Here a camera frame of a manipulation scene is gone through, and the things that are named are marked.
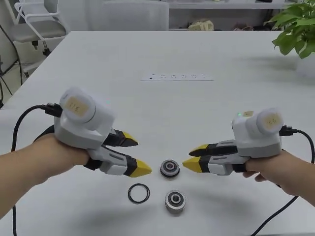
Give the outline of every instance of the human hand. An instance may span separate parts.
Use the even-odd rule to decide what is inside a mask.
[[[246,169],[248,171],[243,173],[244,177],[259,173],[255,177],[257,182],[269,180],[290,195],[299,195],[299,185],[303,183],[305,175],[314,171],[312,164],[284,150],[278,156],[252,158],[246,162]]]
[[[65,145],[54,134],[44,135],[26,148],[32,153],[31,161],[43,170],[40,183],[76,165],[85,165],[89,160],[86,150]]]

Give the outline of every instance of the black cable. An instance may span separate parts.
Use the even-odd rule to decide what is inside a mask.
[[[9,89],[9,86],[6,84],[4,78],[0,75],[1,80],[4,82],[4,85],[6,86],[7,90],[9,91],[9,93],[11,94],[11,96],[13,96],[11,90]]]
[[[12,137],[12,147],[11,147],[11,151],[15,151],[16,148],[16,141],[17,141],[17,136],[18,136],[18,131],[19,131],[19,127],[22,123],[22,120],[24,119],[24,117],[30,113],[31,111],[35,110],[35,109],[46,109],[45,105],[37,105],[37,106],[33,106],[28,108],[26,111],[24,111],[21,116],[19,117],[18,121],[16,122],[15,126],[14,126],[14,130],[13,130],[13,137]],[[16,206],[14,206],[12,208],[12,228],[13,228],[13,236],[17,236],[16,234]]]
[[[1,98],[0,98],[0,108],[3,106],[3,87],[2,83],[0,81],[0,92],[1,92]]]
[[[17,63],[17,62],[18,62],[18,60],[16,59],[16,61],[13,62],[13,63],[3,72],[2,75],[5,75],[6,73],[8,73],[8,72],[14,67],[15,63]]]
[[[285,127],[286,131],[288,132],[287,135],[290,136],[290,135],[293,135],[294,133],[300,133],[302,135],[304,135],[310,145],[311,145],[311,153],[312,153],[312,158],[311,158],[311,163],[314,164],[315,163],[315,148],[314,148],[314,143],[313,143],[313,140],[312,138],[307,134],[305,133],[304,131],[302,130],[299,130],[299,129],[292,129],[291,127]],[[271,221],[273,218],[275,218],[277,215],[279,215],[281,212],[283,212],[285,209],[287,209],[292,203],[295,202],[296,199],[298,199],[299,196],[294,196],[287,204],[285,204],[282,208],[280,208],[279,210],[277,210],[275,213],[273,213],[271,216],[269,216],[259,227],[257,230],[255,230],[254,233],[251,234],[251,236],[256,236],[259,231],[261,231],[262,228],[265,227],[266,224],[268,224],[269,221]]]
[[[10,41],[10,43],[12,44],[12,46],[13,46],[13,48],[14,48],[16,57],[17,57],[17,59],[18,59],[19,67],[20,67],[20,83],[21,83],[21,85],[22,85],[22,84],[23,84],[22,64],[21,64],[21,60],[20,60],[20,56],[19,56],[18,50],[16,49],[16,47],[15,47],[13,41],[11,40],[11,38],[9,37],[9,35],[5,32],[5,30],[4,30],[4,28],[2,27],[1,24],[0,24],[0,29],[2,30],[2,32],[3,32],[4,35],[7,37],[7,39]]]

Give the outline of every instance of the black o-ring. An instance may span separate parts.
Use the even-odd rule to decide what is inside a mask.
[[[132,191],[132,189],[133,189],[134,187],[136,187],[136,186],[142,186],[142,187],[144,187],[144,188],[146,189],[146,191],[147,191],[147,196],[146,196],[145,199],[143,199],[143,200],[141,200],[141,201],[136,201],[136,200],[134,200],[134,199],[132,198],[132,196],[131,196],[131,191]],[[146,202],[146,201],[149,199],[150,194],[151,194],[151,193],[150,193],[149,187],[146,186],[145,184],[142,184],[142,183],[135,183],[133,186],[131,186],[131,187],[128,189],[128,198],[129,198],[129,200],[130,200],[132,203],[134,203],[134,204],[141,204],[141,203]]]

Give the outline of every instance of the metal bearing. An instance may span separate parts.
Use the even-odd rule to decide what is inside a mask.
[[[161,164],[161,174],[166,178],[173,178],[179,174],[179,165],[174,160],[165,160]]]
[[[165,206],[168,211],[172,214],[181,213],[186,205],[186,197],[185,195],[178,191],[172,190],[166,194],[165,197]]]

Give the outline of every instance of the white shelf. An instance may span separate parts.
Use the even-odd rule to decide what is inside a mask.
[[[232,3],[229,1],[212,1],[205,0],[201,2],[170,2],[171,9],[283,9],[291,2],[284,3],[264,3],[264,2],[248,2],[248,3]]]

